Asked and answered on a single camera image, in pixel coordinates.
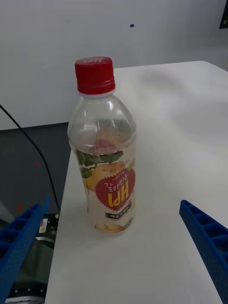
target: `bottle label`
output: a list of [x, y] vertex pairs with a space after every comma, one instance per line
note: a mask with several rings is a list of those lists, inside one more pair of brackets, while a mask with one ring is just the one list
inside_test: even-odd
[[135, 215], [135, 141], [109, 155], [76, 155], [94, 227], [107, 233], [128, 228]]

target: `black device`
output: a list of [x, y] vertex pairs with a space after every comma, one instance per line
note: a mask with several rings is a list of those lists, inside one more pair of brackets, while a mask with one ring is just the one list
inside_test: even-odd
[[220, 29], [228, 29], [228, 1], [225, 5], [225, 9], [222, 15], [222, 20], [220, 24]]

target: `bottle neck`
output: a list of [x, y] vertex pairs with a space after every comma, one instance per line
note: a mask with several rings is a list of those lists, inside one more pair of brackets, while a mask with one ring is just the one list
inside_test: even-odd
[[110, 92], [104, 93], [104, 94], [95, 94], [95, 95], [83, 94], [81, 92], [78, 92], [78, 93], [79, 93], [80, 96], [82, 96], [85, 99], [100, 99], [100, 98], [104, 98], [104, 97], [110, 96], [114, 92], [115, 92], [115, 89], [112, 90], [112, 91], [110, 91]]

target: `gray floor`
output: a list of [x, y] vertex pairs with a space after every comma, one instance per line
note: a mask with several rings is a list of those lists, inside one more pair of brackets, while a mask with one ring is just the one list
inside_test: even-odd
[[[67, 125], [61, 123], [24, 129], [44, 154], [59, 204], [63, 198], [70, 156]], [[17, 217], [35, 204], [44, 205], [48, 196], [48, 212], [57, 213], [46, 168], [34, 146], [18, 129], [0, 131], [0, 202]], [[22, 204], [21, 211], [18, 211], [19, 204]]]

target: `blue plastic gripper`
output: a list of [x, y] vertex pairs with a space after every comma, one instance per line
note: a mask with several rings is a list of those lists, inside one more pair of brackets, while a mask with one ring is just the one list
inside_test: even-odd
[[182, 217], [223, 302], [228, 304], [228, 229], [186, 200]]
[[8, 297], [42, 219], [42, 207], [35, 205], [0, 231], [0, 304]]

